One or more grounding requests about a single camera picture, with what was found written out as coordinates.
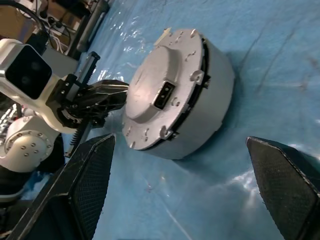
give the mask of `white cylindrical motor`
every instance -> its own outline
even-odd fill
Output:
[[[230,62],[195,29],[168,33],[135,72],[127,93],[127,144],[164,159],[182,159],[217,131],[235,74]]]

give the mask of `cable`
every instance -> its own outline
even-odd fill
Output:
[[[15,2],[13,0],[0,0],[0,6],[11,6],[16,9],[20,9],[21,11],[28,14],[31,18],[33,18],[43,32],[45,33],[47,32],[46,27],[44,23],[40,20],[40,18],[33,11],[31,11],[29,8],[25,7],[24,5],[18,2]]]

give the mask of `blue plastic sheet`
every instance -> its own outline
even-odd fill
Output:
[[[117,133],[95,240],[283,239],[245,141],[256,136],[320,156],[319,12],[318,0],[112,3],[90,48],[101,56],[92,82],[130,83],[168,27],[198,29],[228,56],[237,78],[221,129],[184,160],[127,147],[122,111],[92,131]]]

